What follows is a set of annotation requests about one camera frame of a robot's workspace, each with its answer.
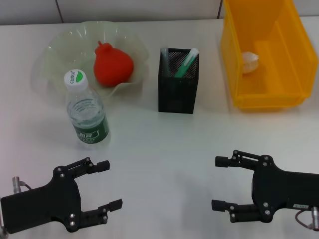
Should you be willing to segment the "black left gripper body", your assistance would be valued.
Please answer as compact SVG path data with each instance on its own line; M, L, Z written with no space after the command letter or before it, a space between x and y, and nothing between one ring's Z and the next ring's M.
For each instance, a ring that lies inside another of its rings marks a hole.
M1 198L4 227L10 234L50 222L62 223L68 232L79 230L81 198L70 171L59 166L42 187Z

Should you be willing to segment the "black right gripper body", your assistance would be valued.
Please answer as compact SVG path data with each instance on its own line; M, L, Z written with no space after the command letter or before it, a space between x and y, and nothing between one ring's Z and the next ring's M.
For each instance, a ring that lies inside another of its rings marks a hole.
M252 179L252 199L257 208L253 221L269 223L280 209L310 211L319 207L318 174L282 170L269 155L257 159Z

